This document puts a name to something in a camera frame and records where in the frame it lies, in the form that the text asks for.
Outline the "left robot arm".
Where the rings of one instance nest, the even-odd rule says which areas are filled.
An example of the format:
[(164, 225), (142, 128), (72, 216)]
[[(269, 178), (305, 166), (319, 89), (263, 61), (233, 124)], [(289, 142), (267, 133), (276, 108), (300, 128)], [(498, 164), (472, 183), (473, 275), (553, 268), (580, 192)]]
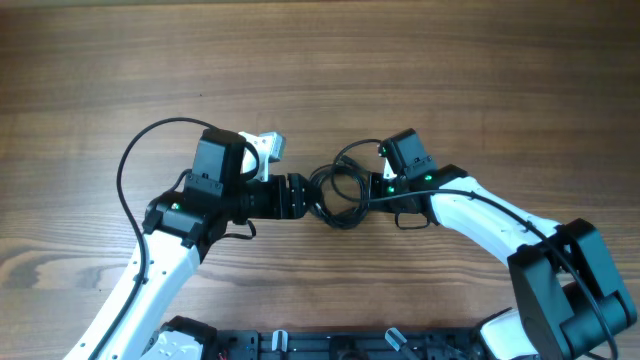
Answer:
[(161, 321), (210, 247), (230, 237), (229, 223), (299, 219), (322, 197), (297, 173), (271, 175), (280, 158), (276, 133), (251, 136), (206, 129), (193, 166), (152, 200), (134, 250), (110, 296), (68, 353), (70, 359), (205, 359), (214, 353), (216, 329), (183, 317)]

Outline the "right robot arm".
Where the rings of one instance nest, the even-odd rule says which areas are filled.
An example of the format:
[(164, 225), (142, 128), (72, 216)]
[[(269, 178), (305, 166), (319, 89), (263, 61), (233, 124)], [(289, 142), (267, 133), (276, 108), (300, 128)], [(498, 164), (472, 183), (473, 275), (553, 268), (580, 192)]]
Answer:
[(638, 317), (597, 228), (528, 213), (487, 191), (465, 170), (437, 167), (413, 129), (380, 141), (385, 160), (372, 176), (372, 206), (421, 214), (485, 249), (509, 271), (516, 306), (486, 320), (481, 346), (490, 359), (592, 357)]

